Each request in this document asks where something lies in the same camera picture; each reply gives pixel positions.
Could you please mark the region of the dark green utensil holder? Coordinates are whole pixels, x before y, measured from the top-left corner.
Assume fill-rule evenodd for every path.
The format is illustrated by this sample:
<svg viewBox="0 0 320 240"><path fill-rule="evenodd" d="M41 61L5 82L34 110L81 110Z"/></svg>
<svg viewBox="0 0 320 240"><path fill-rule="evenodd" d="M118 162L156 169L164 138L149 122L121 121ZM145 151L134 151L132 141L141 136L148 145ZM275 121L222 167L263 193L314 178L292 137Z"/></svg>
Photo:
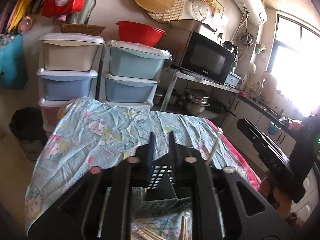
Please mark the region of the dark green utensil holder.
<svg viewBox="0 0 320 240"><path fill-rule="evenodd" d="M173 157L168 153L154 160L148 187L132 189L132 212L135 218L171 215L191 207L191 189L176 187Z"/></svg>

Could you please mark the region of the chopsticks compartment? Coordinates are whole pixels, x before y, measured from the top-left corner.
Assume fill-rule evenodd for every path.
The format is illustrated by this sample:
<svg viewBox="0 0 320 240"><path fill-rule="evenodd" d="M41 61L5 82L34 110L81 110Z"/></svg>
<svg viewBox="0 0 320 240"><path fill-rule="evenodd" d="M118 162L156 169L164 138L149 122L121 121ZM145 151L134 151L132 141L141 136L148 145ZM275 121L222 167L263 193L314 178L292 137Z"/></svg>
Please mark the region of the chopsticks compartment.
<svg viewBox="0 0 320 240"><path fill-rule="evenodd" d="M206 165L207 165L207 166L210 165L210 163L211 163L211 161L212 161L212 158L213 158L213 155L214 155L214 153L215 153L218 145L219 145L219 140L216 139L216 141L214 142L214 146L213 146L213 148L212 148L212 150L211 150L211 152L210 152L210 154L209 154L209 157L208 157L208 159L206 160Z"/></svg>

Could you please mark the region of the pink blanket under cloth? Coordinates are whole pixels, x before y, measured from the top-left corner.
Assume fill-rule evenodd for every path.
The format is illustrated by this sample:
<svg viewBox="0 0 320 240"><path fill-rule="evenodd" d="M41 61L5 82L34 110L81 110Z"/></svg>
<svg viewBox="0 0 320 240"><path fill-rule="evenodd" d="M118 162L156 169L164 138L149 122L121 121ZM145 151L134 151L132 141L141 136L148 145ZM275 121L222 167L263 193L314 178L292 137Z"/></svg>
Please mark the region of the pink blanket under cloth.
<svg viewBox="0 0 320 240"><path fill-rule="evenodd" d="M259 189L261 179L255 174L252 168L249 166L244 157L237 151L237 149L227 140L223 135L222 129L217 127L208 119L204 119L208 125L214 130L213 135L219 140L219 145L213 155L211 166L223 168L225 166L231 166L244 178L245 181L253 187L256 191Z"/></svg>

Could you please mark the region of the metal shelf rack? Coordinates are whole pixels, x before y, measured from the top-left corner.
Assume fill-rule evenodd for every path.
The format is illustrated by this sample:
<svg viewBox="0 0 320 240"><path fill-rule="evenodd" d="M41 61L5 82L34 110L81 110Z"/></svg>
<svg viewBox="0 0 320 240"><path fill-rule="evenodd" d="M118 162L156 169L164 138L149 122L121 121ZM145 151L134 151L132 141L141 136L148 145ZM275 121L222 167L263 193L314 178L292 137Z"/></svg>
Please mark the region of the metal shelf rack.
<svg viewBox="0 0 320 240"><path fill-rule="evenodd" d="M209 92L202 89L202 86L208 86L214 89L225 90L231 97L237 98L239 91L229 85L221 85L214 81L209 81L203 76L194 73L179 71L178 69L167 68L162 71L167 75L167 88L164 90L164 96L159 99L151 109L153 111L162 111L176 114L186 114L198 116L206 119L215 119L223 114L235 115L223 103L219 103ZM175 85L179 80L191 82L192 86L185 87L179 91Z"/></svg>

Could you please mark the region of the black frying pan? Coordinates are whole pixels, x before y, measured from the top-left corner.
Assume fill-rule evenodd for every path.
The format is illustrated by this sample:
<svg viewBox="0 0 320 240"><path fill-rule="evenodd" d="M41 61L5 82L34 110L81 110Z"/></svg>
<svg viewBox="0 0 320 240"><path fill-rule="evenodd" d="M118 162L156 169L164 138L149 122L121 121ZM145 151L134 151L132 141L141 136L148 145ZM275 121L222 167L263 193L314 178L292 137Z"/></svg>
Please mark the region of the black frying pan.
<svg viewBox="0 0 320 240"><path fill-rule="evenodd" d="M222 103L221 101L213 98L213 99L210 99L209 103L210 103L209 108L213 112L215 112L215 113L227 113L227 114L231 114L232 116L236 117L236 114L234 114L233 112L228 110L227 106L224 103Z"/></svg>

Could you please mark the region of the light blue top drawer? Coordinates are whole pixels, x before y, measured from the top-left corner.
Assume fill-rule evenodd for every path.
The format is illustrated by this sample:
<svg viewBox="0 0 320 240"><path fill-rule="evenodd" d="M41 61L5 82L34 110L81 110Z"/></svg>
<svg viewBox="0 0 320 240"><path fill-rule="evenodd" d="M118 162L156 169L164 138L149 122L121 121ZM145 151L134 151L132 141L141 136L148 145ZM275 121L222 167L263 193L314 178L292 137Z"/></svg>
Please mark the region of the light blue top drawer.
<svg viewBox="0 0 320 240"><path fill-rule="evenodd" d="M172 54L140 43L109 40L109 72L114 76L158 79L162 68L171 65Z"/></svg>

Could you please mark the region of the small blue box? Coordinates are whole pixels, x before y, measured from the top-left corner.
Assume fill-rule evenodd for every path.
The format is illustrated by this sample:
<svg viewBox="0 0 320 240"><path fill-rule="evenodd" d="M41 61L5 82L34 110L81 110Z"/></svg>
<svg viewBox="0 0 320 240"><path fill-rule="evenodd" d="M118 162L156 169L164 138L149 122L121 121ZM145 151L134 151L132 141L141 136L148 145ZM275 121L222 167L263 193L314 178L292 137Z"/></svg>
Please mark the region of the small blue box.
<svg viewBox="0 0 320 240"><path fill-rule="evenodd" d="M225 80L226 85L229 85L234 88L239 88L242 82L243 79L238 75L234 74L233 72L229 72Z"/></svg>

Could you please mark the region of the window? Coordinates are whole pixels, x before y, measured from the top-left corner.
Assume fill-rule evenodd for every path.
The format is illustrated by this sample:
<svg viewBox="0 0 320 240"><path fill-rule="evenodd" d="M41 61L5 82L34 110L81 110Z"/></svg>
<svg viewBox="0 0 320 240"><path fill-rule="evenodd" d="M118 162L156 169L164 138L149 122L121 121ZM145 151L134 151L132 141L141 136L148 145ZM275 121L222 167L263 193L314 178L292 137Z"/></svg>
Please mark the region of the window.
<svg viewBox="0 0 320 240"><path fill-rule="evenodd" d="M294 110L304 116L314 112L319 107L319 32L278 15L267 72Z"/></svg>

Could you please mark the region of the blue middle left drawer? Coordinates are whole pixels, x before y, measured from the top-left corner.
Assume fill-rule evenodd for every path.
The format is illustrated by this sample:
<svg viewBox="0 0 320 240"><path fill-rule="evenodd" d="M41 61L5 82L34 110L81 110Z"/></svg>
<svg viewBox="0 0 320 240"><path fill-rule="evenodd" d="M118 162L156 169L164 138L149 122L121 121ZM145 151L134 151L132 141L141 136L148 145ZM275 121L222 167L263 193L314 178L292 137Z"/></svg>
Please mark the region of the blue middle left drawer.
<svg viewBox="0 0 320 240"><path fill-rule="evenodd" d="M36 72L39 78L40 97L48 101L69 101L95 93L98 73L95 70L87 72L66 70L39 69Z"/></svg>

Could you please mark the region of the red plastic basin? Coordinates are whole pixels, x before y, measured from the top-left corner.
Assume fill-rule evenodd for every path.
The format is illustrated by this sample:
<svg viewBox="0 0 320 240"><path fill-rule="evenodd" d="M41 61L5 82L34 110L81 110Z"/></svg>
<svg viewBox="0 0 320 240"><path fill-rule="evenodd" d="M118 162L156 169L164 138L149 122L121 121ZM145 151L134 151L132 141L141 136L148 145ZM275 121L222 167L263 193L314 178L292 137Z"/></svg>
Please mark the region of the red plastic basin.
<svg viewBox="0 0 320 240"><path fill-rule="evenodd" d="M118 21L118 35L121 41L139 43L154 47L166 35L162 29L132 21Z"/></svg>

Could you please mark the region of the cream top storage drawer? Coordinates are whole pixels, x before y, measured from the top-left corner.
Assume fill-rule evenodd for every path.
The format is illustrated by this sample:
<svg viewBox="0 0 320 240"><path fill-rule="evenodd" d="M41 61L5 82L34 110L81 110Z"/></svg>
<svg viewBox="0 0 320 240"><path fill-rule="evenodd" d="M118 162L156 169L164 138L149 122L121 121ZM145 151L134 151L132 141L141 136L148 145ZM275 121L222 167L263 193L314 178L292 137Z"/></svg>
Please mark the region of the cream top storage drawer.
<svg viewBox="0 0 320 240"><path fill-rule="evenodd" d="M87 72L105 41L81 33L48 33L40 36L41 61L45 70Z"/></svg>

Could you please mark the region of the round woven mat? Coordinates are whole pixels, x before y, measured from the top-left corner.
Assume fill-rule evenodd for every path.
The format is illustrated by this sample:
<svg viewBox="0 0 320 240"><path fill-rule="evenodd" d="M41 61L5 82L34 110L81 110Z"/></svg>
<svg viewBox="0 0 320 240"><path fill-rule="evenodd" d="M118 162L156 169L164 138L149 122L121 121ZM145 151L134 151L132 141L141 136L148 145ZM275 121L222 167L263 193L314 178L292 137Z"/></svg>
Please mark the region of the round woven mat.
<svg viewBox="0 0 320 240"><path fill-rule="evenodd" d="M183 0L175 0L172 7L165 12L161 13L154 13L148 12L148 15L159 23L170 23L170 21L179 20L182 15L184 8L184 1Z"/></svg>

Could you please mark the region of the wicker basket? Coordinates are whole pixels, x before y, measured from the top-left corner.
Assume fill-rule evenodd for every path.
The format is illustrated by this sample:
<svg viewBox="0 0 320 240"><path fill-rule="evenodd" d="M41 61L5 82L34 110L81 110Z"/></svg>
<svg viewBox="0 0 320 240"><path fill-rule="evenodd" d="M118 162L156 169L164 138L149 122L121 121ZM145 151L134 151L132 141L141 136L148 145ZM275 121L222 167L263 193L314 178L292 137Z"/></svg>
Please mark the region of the wicker basket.
<svg viewBox="0 0 320 240"><path fill-rule="evenodd" d="M93 36L99 36L105 30L105 28L106 27L102 25L91 24L60 24L60 29L62 33L80 33Z"/></svg>

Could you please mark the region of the teal hanging bag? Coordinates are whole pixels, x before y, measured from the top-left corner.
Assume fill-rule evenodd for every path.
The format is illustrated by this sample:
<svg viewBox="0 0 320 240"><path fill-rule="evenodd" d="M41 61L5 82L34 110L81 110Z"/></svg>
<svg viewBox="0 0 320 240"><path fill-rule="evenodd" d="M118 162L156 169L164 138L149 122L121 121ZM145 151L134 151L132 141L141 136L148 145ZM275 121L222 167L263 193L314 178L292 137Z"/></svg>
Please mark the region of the teal hanging bag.
<svg viewBox="0 0 320 240"><path fill-rule="evenodd" d="M17 35L1 47L1 89L22 90L27 81L23 36Z"/></svg>

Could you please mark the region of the yellow hanging bags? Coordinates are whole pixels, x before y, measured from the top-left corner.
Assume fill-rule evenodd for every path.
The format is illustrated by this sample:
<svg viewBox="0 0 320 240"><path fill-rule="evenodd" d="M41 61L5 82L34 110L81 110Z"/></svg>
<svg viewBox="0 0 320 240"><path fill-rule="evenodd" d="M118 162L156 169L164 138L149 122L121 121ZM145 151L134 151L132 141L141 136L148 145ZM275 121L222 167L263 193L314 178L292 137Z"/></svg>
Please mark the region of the yellow hanging bags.
<svg viewBox="0 0 320 240"><path fill-rule="evenodd" d="M39 14L44 0L9 0L1 12L1 34L17 31L24 16Z"/></svg>

